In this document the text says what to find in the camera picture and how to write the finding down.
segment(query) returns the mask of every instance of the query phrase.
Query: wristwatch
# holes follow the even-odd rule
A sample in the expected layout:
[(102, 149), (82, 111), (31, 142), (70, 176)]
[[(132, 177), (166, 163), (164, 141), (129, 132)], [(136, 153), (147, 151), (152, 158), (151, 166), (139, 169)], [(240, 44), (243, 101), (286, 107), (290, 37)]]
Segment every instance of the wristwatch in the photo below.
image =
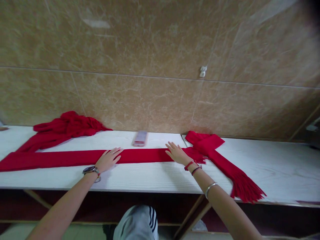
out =
[(97, 180), (95, 181), (95, 183), (100, 182), (101, 181), (101, 177), (100, 177), (100, 173), (99, 170), (97, 169), (96, 166), (92, 166), (92, 167), (87, 167), (83, 170), (83, 174), (86, 173), (91, 173), (91, 172), (96, 172), (98, 174)]

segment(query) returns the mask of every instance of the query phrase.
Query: scarf fringe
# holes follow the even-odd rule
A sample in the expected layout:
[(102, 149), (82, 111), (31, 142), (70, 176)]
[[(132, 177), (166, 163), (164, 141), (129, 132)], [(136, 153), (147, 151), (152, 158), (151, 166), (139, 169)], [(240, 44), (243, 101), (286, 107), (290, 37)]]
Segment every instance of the scarf fringe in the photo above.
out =
[(236, 176), (233, 181), (233, 188), (231, 192), (231, 197), (240, 198), (243, 202), (257, 202), (267, 196), (257, 184), (252, 181), (245, 173)]
[(194, 147), (183, 148), (183, 151), (191, 157), (198, 164), (206, 164), (205, 156), (203, 156), (197, 149)]

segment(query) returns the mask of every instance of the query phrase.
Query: bracelet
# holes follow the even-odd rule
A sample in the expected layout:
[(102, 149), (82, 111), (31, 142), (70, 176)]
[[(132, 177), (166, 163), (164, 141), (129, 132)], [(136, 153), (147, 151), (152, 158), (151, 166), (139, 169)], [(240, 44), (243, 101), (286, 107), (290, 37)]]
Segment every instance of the bracelet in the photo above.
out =
[(191, 175), (193, 176), (193, 174), (196, 172), (196, 170), (198, 170), (201, 167), (197, 167), (195, 170), (192, 171)]
[(206, 193), (204, 194), (204, 195), (206, 196), (206, 199), (208, 199), (208, 192), (209, 192), (210, 188), (213, 187), (214, 185), (218, 185), (218, 184), (217, 184), (217, 183), (212, 183), (212, 184), (210, 184), (209, 187), (207, 188)]
[(193, 163), (193, 161), (189, 162), (185, 167), (184, 170), (188, 171), (188, 167)]

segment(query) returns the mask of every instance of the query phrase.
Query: leg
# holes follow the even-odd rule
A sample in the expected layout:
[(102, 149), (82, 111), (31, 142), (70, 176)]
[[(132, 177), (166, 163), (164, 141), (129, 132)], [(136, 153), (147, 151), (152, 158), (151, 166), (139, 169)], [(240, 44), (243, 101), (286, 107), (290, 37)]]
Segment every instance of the leg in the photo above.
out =
[(122, 217), (113, 235), (114, 240), (158, 240), (158, 220), (153, 207), (135, 205)]

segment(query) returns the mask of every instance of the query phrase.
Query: crumpled red scarf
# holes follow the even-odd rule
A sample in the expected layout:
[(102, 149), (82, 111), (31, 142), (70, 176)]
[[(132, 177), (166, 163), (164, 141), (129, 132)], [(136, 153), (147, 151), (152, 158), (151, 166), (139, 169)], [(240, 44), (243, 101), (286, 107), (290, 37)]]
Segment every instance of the crumpled red scarf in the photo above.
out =
[(240, 168), (229, 162), (215, 149), (220, 147), (224, 140), (216, 134), (200, 134), (189, 131), (186, 140), (193, 144), (201, 154), (207, 156), (233, 182), (231, 197), (238, 197), (243, 202), (258, 201), (266, 194)]
[(92, 136), (99, 131), (112, 131), (92, 117), (79, 116), (75, 111), (65, 112), (49, 123), (35, 125), (37, 132), (17, 152), (35, 152), (54, 147), (71, 138)]

